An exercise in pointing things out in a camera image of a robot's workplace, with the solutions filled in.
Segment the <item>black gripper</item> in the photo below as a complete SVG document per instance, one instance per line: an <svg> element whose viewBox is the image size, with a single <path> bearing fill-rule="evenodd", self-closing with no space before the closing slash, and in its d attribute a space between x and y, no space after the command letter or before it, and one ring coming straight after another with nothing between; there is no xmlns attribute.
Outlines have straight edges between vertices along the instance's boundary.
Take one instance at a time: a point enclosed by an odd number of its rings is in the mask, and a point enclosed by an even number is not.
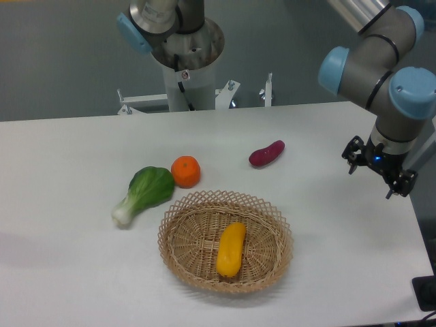
<svg viewBox="0 0 436 327"><path fill-rule="evenodd" d="M418 178L414 170L404 170L403 162L408 154L408 143L397 142L383 136L370 136L364 144L359 136L354 136L342 152L342 158L349 165L348 174L364 165L386 177L389 191L386 199L392 196L407 197L413 190Z"/></svg>

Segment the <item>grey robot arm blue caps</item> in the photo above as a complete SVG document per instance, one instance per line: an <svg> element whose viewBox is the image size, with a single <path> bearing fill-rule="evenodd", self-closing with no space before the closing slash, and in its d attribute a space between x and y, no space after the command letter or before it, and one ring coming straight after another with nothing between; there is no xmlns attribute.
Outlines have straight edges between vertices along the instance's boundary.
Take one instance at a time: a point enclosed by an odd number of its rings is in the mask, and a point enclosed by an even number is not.
<svg viewBox="0 0 436 327"><path fill-rule="evenodd" d="M342 154L351 170L366 166L379 174L390 194L407 196L417 173L403 162L423 125L435 118L435 75L397 64L420 40L424 21L407 6L388 1L331 1L361 36L353 49L336 47L323 60L319 84L373 113L367 141L353 138ZM204 15L203 1L132 1L116 25L137 52L161 66L171 111L226 110L238 89L215 89L215 63L224 47L221 29Z"/></svg>

